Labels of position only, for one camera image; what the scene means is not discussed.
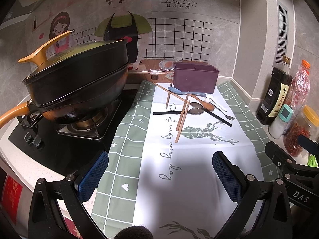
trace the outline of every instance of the black glass cooktop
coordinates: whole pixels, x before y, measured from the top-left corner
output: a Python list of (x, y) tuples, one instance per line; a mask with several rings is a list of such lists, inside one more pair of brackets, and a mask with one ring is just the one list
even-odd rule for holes
[[(118, 107), (104, 137), (100, 140), (90, 140), (69, 137), (57, 133), (60, 125), (42, 118), (33, 128), (18, 124), (9, 136), (9, 140), (25, 154), (49, 169), (66, 176), (79, 170), (90, 162), (99, 150), (109, 151), (116, 129), (127, 111), (130, 109), (137, 90), (123, 90), (119, 96), (121, 103)], [(38, 135), (40, 146), (26, 142), (26, 133), (32, 139)]]

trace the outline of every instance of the green shirt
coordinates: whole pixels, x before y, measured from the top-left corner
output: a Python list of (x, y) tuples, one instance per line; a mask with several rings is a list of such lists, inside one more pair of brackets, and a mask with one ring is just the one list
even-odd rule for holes
[[(133, 14), (133, 17), (134, 17), (139, 35), (149, 33), (152, 31), (150, 24), (143, 16)], [(100, 25), (98, 26), (94, 34), (96, 37), (104, 37), (104, 33), (110, 19), (111, 17), (108, 17), (107, 19), (103, 20), (100, 23)], [(131, 25), (132, 25), (132, 17), (130, 14), (123, 15), (123, 16), (114, 16), (111, 23), (112, 28), (123, 28), (123, 27), (128, 27)]]

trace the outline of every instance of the chili flake jar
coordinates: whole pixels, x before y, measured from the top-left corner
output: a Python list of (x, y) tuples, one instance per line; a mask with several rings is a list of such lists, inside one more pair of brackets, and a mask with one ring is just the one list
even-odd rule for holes
[(284, 145), (287, 152), (293, 157), (299, 156), (303, 148), (298, 144), (298, 136), (304, 135), (311, 140), (316, 140), (318, 126), (319, 117), (317, 113), (306, 105), (297, 115), (290, 131), (284, 137)]

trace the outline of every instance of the black apron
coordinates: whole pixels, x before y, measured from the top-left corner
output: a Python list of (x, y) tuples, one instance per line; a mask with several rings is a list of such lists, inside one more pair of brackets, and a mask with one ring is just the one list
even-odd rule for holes
[(126, 50), (129, 62), (135, 63), (138, 57), (138, 29), (133, 14), (132, 24), (128, 27), (112, 28), (111, 23), (114, 14), (110, 18), (104, 33), (104, 40), (127, 39)]

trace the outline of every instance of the soy sauce bottle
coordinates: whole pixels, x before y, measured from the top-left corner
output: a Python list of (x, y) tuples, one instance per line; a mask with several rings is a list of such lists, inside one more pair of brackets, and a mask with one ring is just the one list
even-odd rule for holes
[(283, 56), (281, 64), (272, 69), (267, 94), (256, 113), (256, 118), (263, 125), (270, 125), (274, 121), (285, 100), (292, 81), (289, 66), (290, 58)]

